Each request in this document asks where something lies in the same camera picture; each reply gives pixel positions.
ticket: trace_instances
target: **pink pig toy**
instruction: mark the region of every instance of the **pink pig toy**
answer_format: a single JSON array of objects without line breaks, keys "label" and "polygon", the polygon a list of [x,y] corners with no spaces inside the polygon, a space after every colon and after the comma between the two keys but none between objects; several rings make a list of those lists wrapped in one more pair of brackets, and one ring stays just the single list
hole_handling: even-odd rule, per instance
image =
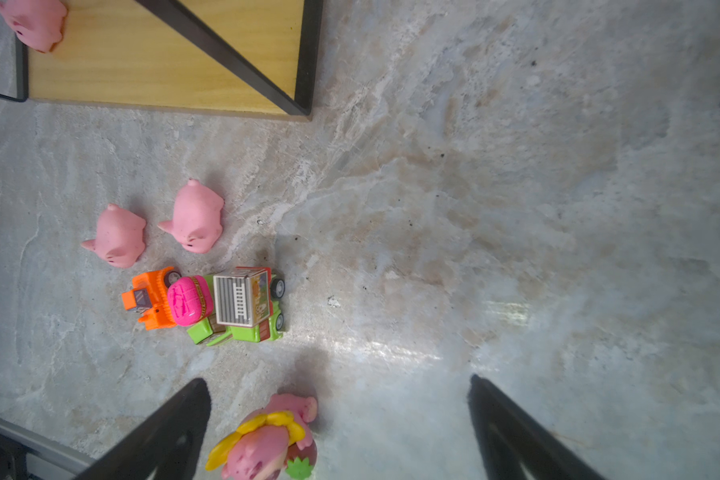
[{"label": "pink pig toy", "polygon": [[112,266],[128,268],[144,252],[144,218],[115,204],[106,206],[96,224],[96,239],[81,245]]},{"label": "pink pig toy", "polygon": [[317,400],[291,394],[273,395],[266,407],[252,412],[237,430],[213,448],[206,470],[224,462],[222,478],[275,480],[285,469],[292,478],[312,474],[317,447],[308,423],[317,417]]},{"label": "pink pig toy", "polygon": [[6,0],[0,14],[19,40],[40,53],[61,41],[61,24],[67,7],[59,0]]},{"label": "pink pig toy", "polygon": [[185,250],[207,254],[221,236],[222,207],[223,198],[190,178],[173,203],[173,219],[160,222],[158,227],[173,235]]}]

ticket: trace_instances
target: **black tire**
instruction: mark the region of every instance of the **black tire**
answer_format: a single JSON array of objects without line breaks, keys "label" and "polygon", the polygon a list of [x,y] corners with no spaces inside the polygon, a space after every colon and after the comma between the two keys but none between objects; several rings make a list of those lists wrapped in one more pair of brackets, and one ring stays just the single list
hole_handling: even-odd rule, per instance
[{"label": "black tire", "polygon": [[167,288],[173,285],[173,283],[178,282],[179,278],[181,278],[181,274],[179,273],[179,271],[172,270],[165,275],[165,278],[163,278],[163,282],[165,282]]},{"label": "black tire", "polygon": [[281,299],[286,294],[286,282],[282,278],[275,278],[269,286],[269,293],[273,299]]}]

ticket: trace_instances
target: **orange toy vehicle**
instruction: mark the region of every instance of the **orange toy vehicle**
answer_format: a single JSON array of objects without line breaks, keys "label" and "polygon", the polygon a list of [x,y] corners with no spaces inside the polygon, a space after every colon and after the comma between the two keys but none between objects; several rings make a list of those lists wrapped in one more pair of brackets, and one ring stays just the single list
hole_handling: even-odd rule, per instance
[{"label": "orange toy vehicle", "polygon": [[125,310],[141,313],[139,321],[147,330],[173,328],[176,322],[168,307],[168,287],[179,278],[181,274],[172,266],[136,275],[134,288],[122,295]]}]

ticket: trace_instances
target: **black metal bar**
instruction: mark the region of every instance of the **black metal bar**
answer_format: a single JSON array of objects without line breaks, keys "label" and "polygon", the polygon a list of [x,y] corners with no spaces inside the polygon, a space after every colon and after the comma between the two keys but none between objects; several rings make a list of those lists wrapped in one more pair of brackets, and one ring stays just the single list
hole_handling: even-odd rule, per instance
[{"label": "black metal bar", "polygon": [[24,102],[29,98],[29,60],[27,53],[27,45],[21,43],[16,37],[15,57],[16,57],[16,96],[0,94],[1,100]]},{"label": "black metal bar", "polygon": [[191,480],[211,415],[203,379],[194,379],[77,480]]},{"label": "black metal bar", "polygon": [[604,480],[489,380],[472,376],[474,433],[489,480]]},{"label": "black metal bar", "polygon": [[0,418],[0,435],[20,443],[27,449],[27,469],[30,474],[35,473],[33,468],[56,468],[68,472],[68,478],[73,478],[94,463],[94,460],[80,452],[46,437],[30,432],[13,423]]},{"label": "black metal bar", "polygon": [[290,98],[178,0],[136,1],[287,114],[308,115],[308,109]]},{"label": "black metal bar", "polygon": [[306,110],[307,115],[312,112],[312,100],[315,93],[322,4],[323,0],[304,0],[302,39],[298,46],[298,70],[294,98]]}]

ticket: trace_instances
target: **marble floor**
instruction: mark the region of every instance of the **marble floor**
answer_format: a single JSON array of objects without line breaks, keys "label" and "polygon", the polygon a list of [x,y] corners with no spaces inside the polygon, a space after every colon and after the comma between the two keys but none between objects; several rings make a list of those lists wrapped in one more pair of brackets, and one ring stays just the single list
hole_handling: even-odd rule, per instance
[{"label": "marble floor", "polygon": [[[156,226],[190,177],[207,255]],[[108,202],[129,270],[80,248]],[[239,264],[285,274],[285,339],[122,309]],[[0,101],[1,417],[100,456],[201,376],[203,455],[290,391],[316,480],[484,478],[474,372],[608,478],[720,478],[720,0],[327,0],[306,124]]]}]

